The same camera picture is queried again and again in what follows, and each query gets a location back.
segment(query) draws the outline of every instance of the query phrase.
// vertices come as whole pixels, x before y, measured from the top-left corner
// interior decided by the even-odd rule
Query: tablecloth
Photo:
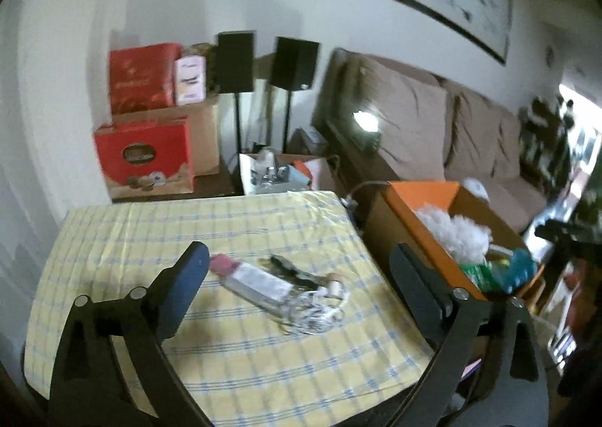
[[[312,273],[336,271],[351,292],[342,325],[286,335],[275,319],[208,274],[163,349],[217,425],[333,425],[418,380],[432,355],[331,192],[128,203],[70,211],[38,285],[25,349],[29,384],[49,397],[74,298],[121,298],[148,286],[192,241],[255,265],[276,253]],[[132,397],[152,407],[122,339]]]

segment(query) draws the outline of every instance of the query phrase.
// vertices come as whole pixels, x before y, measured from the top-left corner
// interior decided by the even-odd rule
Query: beige couch
[[[483,95],[400,62],[336,49],[314,124],[344,130],[358,110],[379,117],[378,155],[398,178],[477,178],[490,207],[519,233],[546,208],[545,196],[520,176],[518,118]]]

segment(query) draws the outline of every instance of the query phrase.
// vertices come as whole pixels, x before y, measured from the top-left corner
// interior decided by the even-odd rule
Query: wall
[[[563,38],[562,83],[602,103],[602,6],[597,0],[536,0],[540,18]]]
[[[41,271],[58,233],[30,150],[19,66],[20,0],[0,4],[0,361],[26,398],[20,358]]]
[[[549,70],[545,50],[555,40],[532,11],[514,0],[514,24],[504,67],[470,41],[392,0],[20,0],[20,103],[27,139],[55,219],[74,206],[108,201],[90,138],[108,119],[107,51],[177,41],[213,41],[221,31],[257,30],[257,55],[287,35],[322,43],[315,86],[336,47],[388,56],[461,82],[512,110],[533,95],[550,95],[561,69]],[[243,96],[243,119],[254,128],[263,82]],[[295,95],[294,126],[311,118],[317,89]],[[232,101],[222,96],[222,153],[234,153]],[[279,132],[284,96],[276,101]],[[273,140],[279,146],[275,133]]]

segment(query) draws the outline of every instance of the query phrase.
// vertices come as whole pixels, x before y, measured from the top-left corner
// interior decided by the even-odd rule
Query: pink object
[[[239,264],[240,261],[231,259],[223,253],[217,253],[211,256],[209,270],[225,279],[236,270]]]

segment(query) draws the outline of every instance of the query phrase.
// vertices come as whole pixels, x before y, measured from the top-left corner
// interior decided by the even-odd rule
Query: side table
[[[220,160],[220,170],[217,174],[199,175],[195,177],[193,192],[187,194],[148,195],[140,197],[120,197],[114,203],[148,203],[153,201],[174,201],[178,199],[202,199],[209,197],[236,196],[230,172],[223,160]]]

